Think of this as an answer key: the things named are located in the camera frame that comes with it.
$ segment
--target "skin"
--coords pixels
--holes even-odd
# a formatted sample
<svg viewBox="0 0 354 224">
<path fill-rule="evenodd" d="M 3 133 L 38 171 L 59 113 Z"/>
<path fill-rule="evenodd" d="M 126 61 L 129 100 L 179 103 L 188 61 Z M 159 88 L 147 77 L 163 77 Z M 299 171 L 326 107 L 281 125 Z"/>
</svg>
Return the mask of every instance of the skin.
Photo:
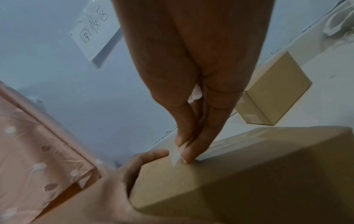
<svg viewBox="0 0 354 224">
<path fill-rule="evenodd" d="M 174 117 L 193 162 L 220 133 L 247 86 L 273 0 L 114 0 L 134 64 Z M 195 84 L 203 98 L 187 100 Z"/>
<path fill-rule="evenodd" d="M 135 156 L 114 174 L 105 177 L 33 224 L 216 224 L 190 218 L 156 217 L 137 212 L 129 194 L 145 163 L 168 156 L 167 150 Z"/>
</svg>

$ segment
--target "white floor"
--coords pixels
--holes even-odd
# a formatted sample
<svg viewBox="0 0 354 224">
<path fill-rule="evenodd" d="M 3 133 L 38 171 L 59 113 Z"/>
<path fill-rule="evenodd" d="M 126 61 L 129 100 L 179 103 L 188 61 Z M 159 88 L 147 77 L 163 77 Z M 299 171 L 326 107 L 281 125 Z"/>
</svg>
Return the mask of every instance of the white floor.
<svg viewBox="0 0 354 224">
<path fill-rule="evenodd" d="M 275 126 L 354 128 L 354 42 L 316 56 L 302 69 L 313 85 Z M 239 114 L 235 114 L 228 119 L 216 141 L 256 127 L 263 125 L 246 124 Z M 151 149 L 172 151 L 175 135 L 176 130 Z"/>
</svg>

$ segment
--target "small cardboard box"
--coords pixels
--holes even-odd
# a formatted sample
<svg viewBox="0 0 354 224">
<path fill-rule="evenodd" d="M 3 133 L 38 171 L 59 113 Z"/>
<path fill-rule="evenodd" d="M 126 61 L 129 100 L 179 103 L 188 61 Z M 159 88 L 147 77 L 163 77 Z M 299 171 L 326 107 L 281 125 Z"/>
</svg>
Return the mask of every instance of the small cardboard box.
<svg viewBox="0 0 354 224">
<path fill-rule="evenodd" d="M 132 205 L 228 224 L 354 223 L 351 128 L 257 128 L 213 143 L 203 157 L 145 164 Z"/>
<path fill-rule="evenodd" d="M 274 125 L 311 84 L 286 52 L 255 70 L 235 109 L 246 123 Z"/>
</svg>

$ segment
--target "wall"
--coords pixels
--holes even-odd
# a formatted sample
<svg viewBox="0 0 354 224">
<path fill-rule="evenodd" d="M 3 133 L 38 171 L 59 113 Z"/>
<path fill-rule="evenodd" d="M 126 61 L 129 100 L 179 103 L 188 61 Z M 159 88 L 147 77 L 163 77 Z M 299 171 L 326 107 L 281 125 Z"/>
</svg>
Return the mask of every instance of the wall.
<svg viewBox="0 0 354 224">
<path fill-rule="evenodd" d="M 330 11 L 337 0 L 278 0 L 260 62 Z M 41 99 L 50 115 L 101 159 L 122 164 L 174 129 L 150 97 L 117 35 L 100 69 L 69 35 L 86 0 L 2 0 L 0 80 Z"/>
</svg>

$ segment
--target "brown cardboard box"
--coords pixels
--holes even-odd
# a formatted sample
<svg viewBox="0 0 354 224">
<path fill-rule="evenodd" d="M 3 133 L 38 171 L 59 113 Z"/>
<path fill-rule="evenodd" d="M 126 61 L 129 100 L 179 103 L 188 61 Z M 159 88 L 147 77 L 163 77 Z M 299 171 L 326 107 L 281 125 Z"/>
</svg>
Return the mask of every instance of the brown cardboard box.
<svg viewBox="0 0 354 224">
<path fill-rule="evenodd" d="M 144 165 L 133 206 L 230 224 L 354 223 L 350 128 L 258 128 L 208 151 L 214 157 L 193 164 Z"/>
<path fill-rule="evenodd" d="M 255 70 L 235 109 L 246 123 L 274 125 L 311 84 L 286 52 Z"/>
</svg>

